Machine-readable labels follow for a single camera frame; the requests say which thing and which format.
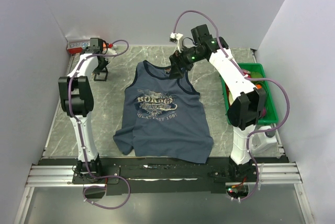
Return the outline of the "blue sleeveless shirt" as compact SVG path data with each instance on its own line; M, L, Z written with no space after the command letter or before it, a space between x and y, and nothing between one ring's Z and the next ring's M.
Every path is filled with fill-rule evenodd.
M200 93L188 76L170 79L171 67L144 60L125 89L121 129L113 140L119 151L136 156L168 156L206 163L214 144Z

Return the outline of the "green plastic bin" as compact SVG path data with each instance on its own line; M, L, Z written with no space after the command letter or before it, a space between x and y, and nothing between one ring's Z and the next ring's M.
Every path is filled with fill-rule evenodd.
M266 78L264 68L262 64L259 63L238 63L239 67L244 71L251 72L260 72ZM266 107L267 113L264 117L260 117L258 121L258 125L270 125L270 124L277 124L278 123L278 115L275 108L275 105L273 103L272 94L270 91L270 87L266 81L253 81L253 84L260 84L262 88L266 91L266 101L264 107ZM228 109L231 106L231 92L226 85L225 81L221 79L221 86L222 86L222 95L224 97L225 102L225 108L226 108L226 114L228 112Z

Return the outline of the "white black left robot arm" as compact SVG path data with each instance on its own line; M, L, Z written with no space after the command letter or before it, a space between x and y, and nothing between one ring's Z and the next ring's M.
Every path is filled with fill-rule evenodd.
M93 139L94 98L88 76L105 67L105 46L104 40L91 38L74 69L58 79L61 108L70 118L78 147L74 175L91 183L100 182L104 171Z

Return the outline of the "aluminium frame rail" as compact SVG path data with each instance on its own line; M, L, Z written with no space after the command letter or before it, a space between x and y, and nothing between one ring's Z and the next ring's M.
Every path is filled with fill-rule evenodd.
M281 185L303 182L295 163L262 163L259 165L259 184ZM80 187L91 186L84 180L75 181L71 165L33 165L26 187Z

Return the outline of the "white bottle grey cap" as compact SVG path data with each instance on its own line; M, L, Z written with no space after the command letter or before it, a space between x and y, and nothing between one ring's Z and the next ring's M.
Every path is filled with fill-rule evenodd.
M259 130L269 130L268 132L259 132L253 135L251 151L253 154L260 154L273 145L277 144L275 130L271 126L262 126Z

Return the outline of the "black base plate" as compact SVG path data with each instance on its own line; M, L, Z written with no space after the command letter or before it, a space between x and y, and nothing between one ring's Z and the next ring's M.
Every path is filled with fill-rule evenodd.
M243 187L259 183L259 165L262 163L289 163L287 158L257 158L250 161L253 173L245 178L231 178L224 173L229 158L209 158L205 164L196 164L170 158L103 158L100 180L87 189L88 198L139 193L210 192L224 194L232 185ZM41 160L38 165L71 165L74 159Z

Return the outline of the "green toy pepper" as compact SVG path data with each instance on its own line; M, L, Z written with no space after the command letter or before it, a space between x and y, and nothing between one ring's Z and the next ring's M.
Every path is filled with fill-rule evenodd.
M252 79L262 79L264 76L260 72L251 72L250 73L250 78Z

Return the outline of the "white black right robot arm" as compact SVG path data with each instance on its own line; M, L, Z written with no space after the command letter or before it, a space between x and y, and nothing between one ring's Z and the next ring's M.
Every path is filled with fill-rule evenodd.
M234 181L241 181L248 173L253 173L250 163L250 145L248 134L254 131L263 112L266 91L257 88L238 67L232 53L222 37L214 38L207 25L191 30L194 45L187 48L183 44L184 36L172 32L170 41L177 50L169 57L171 63L170 79L181 79L191 70L194 63L207 60L220 74L229 88L232 104L227 117L233 126L233 148L229 165L224 175Z

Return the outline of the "black rectangular frame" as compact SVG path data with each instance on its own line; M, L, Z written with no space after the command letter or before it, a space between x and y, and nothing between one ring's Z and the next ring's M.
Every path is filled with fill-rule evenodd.
M93 80L95 82L106 82L108 78L108 69L104 67L99 73L94 74Z

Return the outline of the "red white cardboard box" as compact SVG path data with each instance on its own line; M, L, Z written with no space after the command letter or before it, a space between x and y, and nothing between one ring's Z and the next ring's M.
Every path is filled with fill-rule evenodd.
M99 38L68 43L67 51L70 54L94 53L99 49Z

